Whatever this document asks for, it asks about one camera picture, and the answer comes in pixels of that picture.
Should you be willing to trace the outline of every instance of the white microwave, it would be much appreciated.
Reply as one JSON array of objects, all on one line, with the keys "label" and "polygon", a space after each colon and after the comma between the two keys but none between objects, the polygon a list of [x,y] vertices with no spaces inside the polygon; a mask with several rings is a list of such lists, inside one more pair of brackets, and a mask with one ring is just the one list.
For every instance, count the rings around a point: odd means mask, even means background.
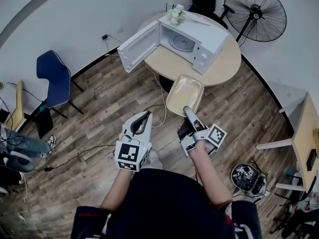
[{"label": "white microwave", "polygon": [[[152,51],[162,45],[192,63],[194,70],[204,74],[222,50],[228,32],[202,17],[187,11],[185,14],[203,24],[185,21],[179,26],[173,26],[165,15],[124,42],[118,48],[118,52],[125,71],[131,72]],[[183,38],[193,42],[193,47],[187,51],[176,49],[171,43],[177,36],[182,42]]]}]

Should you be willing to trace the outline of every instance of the black shirt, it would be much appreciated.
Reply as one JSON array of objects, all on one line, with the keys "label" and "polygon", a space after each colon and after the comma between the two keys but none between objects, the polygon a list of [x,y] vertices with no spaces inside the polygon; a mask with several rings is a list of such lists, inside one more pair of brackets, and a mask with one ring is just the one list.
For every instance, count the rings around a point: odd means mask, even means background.
[{"label": "black shirt", "polygon": [[[261,238],[254,204],[236,201],[227,209],[231,217],[224,213],[225,208],[215,210],[204,188],[189,177],[142,169],[135,173],[123,203],[112,213],[106,238],[234,239],[235,227],[241,224],[249,228],[253,238]],[[100,235],[109,213],[99,208],[78,207],[71,239]],[[244,232],[242,238],[249,238]]]}]

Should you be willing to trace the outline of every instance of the sleeve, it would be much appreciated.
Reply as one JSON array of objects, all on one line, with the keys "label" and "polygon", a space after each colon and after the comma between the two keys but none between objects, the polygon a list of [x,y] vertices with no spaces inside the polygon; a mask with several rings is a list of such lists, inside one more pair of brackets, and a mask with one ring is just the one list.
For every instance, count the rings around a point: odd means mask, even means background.
[{"label": "sleeve", "polygon": [[234,201],[225,210],[235,225],[239,239],[262,239],[257,207],[247,201]]},{"label": "sleeve", "polygon": [[105,209],[80,206],[74,216],[71,239],[92,238],[101,235],[110,212]]}]

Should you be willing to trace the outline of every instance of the wooden floor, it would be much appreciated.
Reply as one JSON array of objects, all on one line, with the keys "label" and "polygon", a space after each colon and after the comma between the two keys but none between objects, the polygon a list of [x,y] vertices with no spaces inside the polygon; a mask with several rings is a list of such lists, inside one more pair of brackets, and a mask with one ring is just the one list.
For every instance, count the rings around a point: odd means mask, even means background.
[{"label": "wooden floor", "polygon": [[[85,90],[71,87],[71,100],[84,115],[68,104],[59,108],[68,119],[52,113],[57,136],[55,152],[47,160],[38,161],[37,167],[56,167],[77,153],[101,144],[114,144],[123,123],[132,115],[154,104],[162,104],[160,87],[154,75],[144,64],[128,74],[119,58],[108,57],[76,79]],[[164,118],[164,107],[154,107],[154,125]],[[258,204],[263,238],[280,238],[270,235],[274,228],[273,217],[282,212],[285,200],[274,195],[277,182],[285,182],[285,172],[295,162],[290,147],[260,151],[257,143],[282,140],[288,127],[278,113],[278,107],[255,74],[242,62],[238,73],[228,82],[205,88],[197,116],[207,125],[216,123],[227,133],[223,145],[211,155],[222,180],[233,191],[231,169],[240,162],[254,157],[260,168],[267,172],[269,197]],[[181,117],[167,112],[163,126],[152,130],[151,142],[159,152],[165,170],[195,178],[191,160],[184,157],[179,145],[176,128]],[[37,137],[34,123],[29,123],[24,134]],[[98,206],[105,197],[117,174],[112,152],[114,147],[95,148],[51,172],[34,171],[26,174],[25,186],[17,187],[9,197],[2,198],[0,222],[13,238],[59,239],[69,238],[77,206]],[[25,222],[18,218],[24,215]]]}]

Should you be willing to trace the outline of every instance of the blue chair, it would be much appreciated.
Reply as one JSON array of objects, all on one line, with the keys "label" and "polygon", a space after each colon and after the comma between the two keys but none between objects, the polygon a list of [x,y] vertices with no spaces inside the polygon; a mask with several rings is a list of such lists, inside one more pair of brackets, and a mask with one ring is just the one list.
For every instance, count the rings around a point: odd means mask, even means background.
[{"label": "blue chair", "polygon": [[[71,74],[69,69],[64,65],[55,51],[49,50],[38,57],[36,60],[36,75],[39,79],[47,79],[49,81],[46,106],[64,118],[64,114],[55,109],[55,106],[68,102],[79,113],[83,112],[77,108],[70,99]],[[72,80],[72,83],[82,92],[79,85]]]}]

